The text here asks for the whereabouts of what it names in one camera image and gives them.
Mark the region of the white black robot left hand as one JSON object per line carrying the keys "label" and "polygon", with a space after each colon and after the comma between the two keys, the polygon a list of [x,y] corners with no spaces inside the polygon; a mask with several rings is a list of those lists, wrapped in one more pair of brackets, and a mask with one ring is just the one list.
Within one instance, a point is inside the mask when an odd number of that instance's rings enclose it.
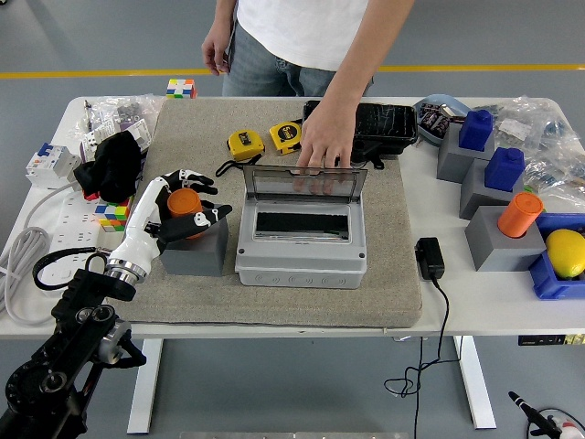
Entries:
{"label": "white black robot left hand", "polygon": [[151,271],[152,261],[162,254],[167,244],[206,231],[232,211],[230,205],[214,205],[201,212],[174,218],[167,200],[180,188],[191,188],[209,195],[218,193],[212,179],[188,169],[153,179],[133,208],[122,244],[108,258],[107,275],[133,276],[140,283]]}

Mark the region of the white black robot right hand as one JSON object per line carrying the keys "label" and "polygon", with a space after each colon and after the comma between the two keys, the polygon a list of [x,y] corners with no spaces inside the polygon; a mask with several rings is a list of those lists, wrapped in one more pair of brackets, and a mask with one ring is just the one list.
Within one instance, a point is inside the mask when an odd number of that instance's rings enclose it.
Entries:
{"label": "white black robot right hand", "polygon": [[584,424],[572,414],[557,408],[537,410],[513,391],[508,392],[508,396],[527,417],[527,438],[563,439],[584,437]]}

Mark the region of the person's right hand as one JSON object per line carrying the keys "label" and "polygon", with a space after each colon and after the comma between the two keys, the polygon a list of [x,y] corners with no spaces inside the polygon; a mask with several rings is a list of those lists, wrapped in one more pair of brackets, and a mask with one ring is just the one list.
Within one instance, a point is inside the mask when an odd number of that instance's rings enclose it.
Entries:
{"label": "person's right hand", "polygon": [[226,50],[229,46],[230,29],[212,27],[202,43],[202,57],[209,72],[215,76],[229,73],[229,61]]}

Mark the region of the person's left hand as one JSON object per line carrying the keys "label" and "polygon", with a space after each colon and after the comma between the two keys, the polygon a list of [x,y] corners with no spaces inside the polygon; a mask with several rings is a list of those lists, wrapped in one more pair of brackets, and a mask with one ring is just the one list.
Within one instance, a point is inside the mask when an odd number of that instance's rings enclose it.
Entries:
{"label": "person's left hand", "polygon": [[310,171],[351,167],[358,104],[321,100],[303,122],[297,167]]}

